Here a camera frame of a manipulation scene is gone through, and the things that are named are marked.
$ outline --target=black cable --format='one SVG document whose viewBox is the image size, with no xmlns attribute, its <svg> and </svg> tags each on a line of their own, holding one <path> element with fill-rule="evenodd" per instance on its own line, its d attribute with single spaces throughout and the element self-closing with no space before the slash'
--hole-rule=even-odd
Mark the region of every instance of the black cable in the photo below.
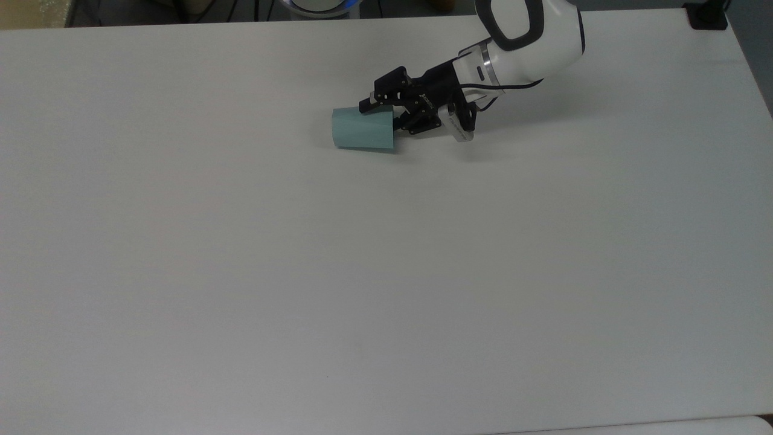
<svg viewBox="0 0 773 435">
<path fill-rule="evenodd" d="M 496 101 L 497 98 L 499 98 L 499 97 L 494 97 L 493 100 L 489 101 L 489 103 L 484 108 L 480 109 L 479 111 L 486 111 L 486 110 L 488 110 L 491 107 L 491 105 L 494 104 L 494 101 Z"/>
<path fill-rule="evenodd" d="M 274 10 L 274 0 L 271 0 L 271 6 L 268 7 L 268 15 L 266 15 L 266 21 L 271 21 L 272 10 Z"/>
<path fill-rule="evenodd" d="M 226 22 L 231 22 L 231 18 L 233 18 L 233 10 L 237 8 L 237 2 L 239 0 L 233 0 L 233 4 L 231 5 L 231 11 L 228 12 L 228 18 L 226 18 Z"/>
<path fill-rule="evenodd" d="M 203 12 L 201 12 L 201 15 L 199 15 L 199 18 L 197 18 L 196 21 L 194 21 L 194 22 L 200 22 L 201 19 L 204 18 L 206 13 L 209 12 L 209 10 L 212 8 L 212 5 L 214 5 L 214 4 L 215 4 L 215 0 L 212 0 L 211 2 L 209 2 L 209 4 L 206 6 L 206 8 L 204 8 Z"/>
<path fill-rule="evenodd" d="M 530 87 L 535 87 L 536 85 L 540 84 L 542 82 L 542 79 L 539 79 L 537 81 L 534 81 L 529 84 L 508 84 L 505 86 L 493 86 L 491 84 L 472 84 L 472 83 L 465 83 L 460 84 L 459 89 L 465 89 L 467 87 L 471 87 L 473 89 L 488 89 L 490 91 L 501 91 L 503 89 L 529 89 Z"/>
</svg>

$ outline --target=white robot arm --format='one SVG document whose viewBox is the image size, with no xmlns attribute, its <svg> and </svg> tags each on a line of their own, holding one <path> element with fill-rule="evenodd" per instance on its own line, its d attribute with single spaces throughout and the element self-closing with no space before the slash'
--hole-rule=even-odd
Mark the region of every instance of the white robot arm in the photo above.
<svg viewBox="0 0 773 435">
<path fill-rule="evenodd" d="M 393 127 L 410 134 L 445 125 L 459 141 L 472 140 L 478 111 L 507 91 L 537 85 L 582 56 L 582 16 L 566 0 L 475 0 L 491 36 L 411 78 L 399 67 L 374 83 L 359 103 L 367 113 L 384 104 L 404 111 Z"/>
</svg>

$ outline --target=white table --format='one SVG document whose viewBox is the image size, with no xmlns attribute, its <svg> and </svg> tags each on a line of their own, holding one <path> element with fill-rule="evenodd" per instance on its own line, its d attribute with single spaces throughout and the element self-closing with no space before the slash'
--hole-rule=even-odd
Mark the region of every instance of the white table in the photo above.
<svg viewBox="0 0 773 435">
<path fill-rule="evenodd" d="M 680 10 L 584 22 L 584 57 L 474 142 L 396 155 L 335 149 L 332 108 L 475 17 L 0 33 L 0 429 L 773 411 L 773 122 L 737 41 Z"/>
</svg>

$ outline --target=floor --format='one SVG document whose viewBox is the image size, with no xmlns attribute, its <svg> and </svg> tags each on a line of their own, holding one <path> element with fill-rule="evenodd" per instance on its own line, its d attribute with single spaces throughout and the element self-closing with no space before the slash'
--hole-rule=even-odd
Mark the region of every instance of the floor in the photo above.
<svg viewBox="0 0 773 435">
<path fill-rule="evenodd" d="M 191 22 L 254 21 L 255 5 L 259 5 L 259 20 L 266 21 L 271 9 L 271 21 L 288 20 L 287 9 L 279 0 L 271 8 L 271 0 L 213 0 L 208 12 L 191 15 Z M 444 15 L 429 6 L 426 0 L 363 0 L 363 19 L 379 18 L 379 1 L 383 17 Z M 580 10 L 679 8 L 684 0 L 571 0 Z M 445 15 L 475 14 L 474 0 L 457 0 L 452 12 Z M 773 1 L 737 0 L 732 2 L 727 16 L 747 57 L 760 91 L 773 113 Z M 72 26 L 136 26 L 178 24 L 174 8 L 155 0 L 76 0 Z"/>
</svg>

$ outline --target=cable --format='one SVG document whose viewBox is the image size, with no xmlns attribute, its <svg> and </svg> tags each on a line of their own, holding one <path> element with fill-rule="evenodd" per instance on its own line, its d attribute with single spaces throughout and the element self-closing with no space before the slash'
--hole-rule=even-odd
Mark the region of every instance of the cable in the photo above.
<svg viewBox="0 0 773 435">
<path fill-rule="evenodd" d="M 467 87 L 471 87 L 473 89 L 487 89 L 490 91 L 501 91 L 505 89 L 529 89 L 530 87 L 535 87 L 536 85 L 540 84 L 542 82 L 542 79 L 539 79 L 537 81 L 533 81 L 529 84 L 508 84 L 505 86 L 492 86 L 491 84 L 472 84 L 472 83 L 465 83 L 460 84 L 459 89 L 465 89 Z"/>
<path fill-rule="evenodd" d="M 233 17 L 233 10 L 237 8 L 237 2 L 239 0 L 233 0 L 233 4 L 231 5 L 231 11 L 228 12 L 228 18 L 226 19 L 226 22 L 231 22 L 231 18 Z"/>
<path fill-rule="evenodd" d="M 478 111 L 486 111 L 486 110 L 488 110 L 491 107 L 491 105 L 494 104 L 494 101 L 496 101 L 497 98 L 499 98 L 499 97 L 494 97 L 494 99 L 489 101 L 489 103 L 484 108 L 482 108 L 482 109 L 480 109 Z"/>
<path fill-rule="evenodd" d="M 271 21 L 272 10 L 274 10 L 274 0 L 271 0 L 271 6 L 268 7 L 268 15 L 266 15 L 266 21 Z"/>
</svg>

